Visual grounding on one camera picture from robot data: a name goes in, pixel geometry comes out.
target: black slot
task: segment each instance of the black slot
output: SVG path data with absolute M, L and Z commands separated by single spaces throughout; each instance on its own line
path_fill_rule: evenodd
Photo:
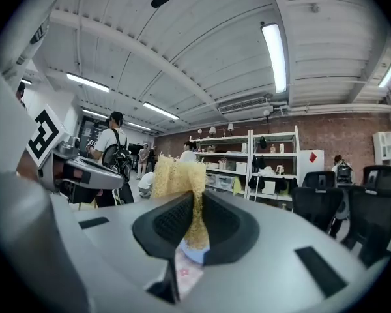
M 109 222 L 107 218 L 100 217 L 100 218 L 95 218 L 90 220 L 84 220 L 83 222 L 79 222 L 78 224 L 83 230 L 85 230 L 86 228 L 92 228 L 98 225 L 103 225 L 107 222 Z
M 313 247 L 297 249 L 295 252 L 326 297 L 346 287 L 347 283 Z

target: white cabinet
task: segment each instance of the white cabinet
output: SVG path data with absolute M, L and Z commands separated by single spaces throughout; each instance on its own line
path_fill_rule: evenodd
M 391 132 L 377 132 L 373 135 L 375 163 L 391 166 Z

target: black backpack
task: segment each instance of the black backpack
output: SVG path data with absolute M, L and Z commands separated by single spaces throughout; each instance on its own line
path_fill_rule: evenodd
M 102 164 L 111 170 L 121 173 L 122 168 L 130 159 L 129 151 L 126 148 L 128 138 L 124 141 L 124 145 L 120 144 L 119 133 L 113 128 L 111 129 L 115 136 L 117 144 L 110 145 L 103 153 Z

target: ceiling pipe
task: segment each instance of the ceiling pipe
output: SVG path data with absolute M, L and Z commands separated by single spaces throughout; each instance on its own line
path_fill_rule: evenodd
M 323 114 L 332 114 L 332 113 L 390 113 L 391 106 L 387 104 L 366 104 L 366 103 L 347 103 L 347 104 L 323 104 L 318 106 L 302 106 L 296 108 L 288 109 L 288 112 L 281 116 L 270 116 L 270 119 L 275 118 L 284 118 L 284 117 L 292 117 L 292 116 L 305 116 L 305 115 L 323 115 Z M 247 123 L 247 122 L 257 122 L 257 121 L 265 121 L 266 117 L 260 117 L 255 119 L 245 119 L 242 121 L 232 121 L 231 123 Z M 175 131 L 160 134 L 160 136 L 170 136 L 172 134 L 184 133 L 196 131 L 200 128 L 209 128 L 209 127 L 218 127 L 221 125 L 226 125 L 228 122 L 219 121 L 213 122 L 210 124 L 199 125 L 197 127 L 189 128 L 188 130 L 183 131 Z

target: storage box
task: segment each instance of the storage box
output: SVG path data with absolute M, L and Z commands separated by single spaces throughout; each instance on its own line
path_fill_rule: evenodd
M 238 173 L 246 173 L 247 165 L 246 162 L 236 162 L 236 171 Z
M 206 174 L 206 185 L 216 185 L 217 184 L 217 174 Z
M 225 170 L 236 171 L 236 161 L 226 161 L 225 162 Z
M 218 170 L 219 169 L 219 164 L 214 163 L 214 162 L 206 162 L 206 167 L 211 168 L 213 170 Z
M 275 194 L 275 182 L 273 181 L 265 181 L 265 187 L 262 189 L 262 193 L 266 195 Z
M 233 186 L 233 180 L 235 179 L 232 176 L 227 176 L 227 175 L 217 175 L 217 187 L 232 191 L 232 186 Z

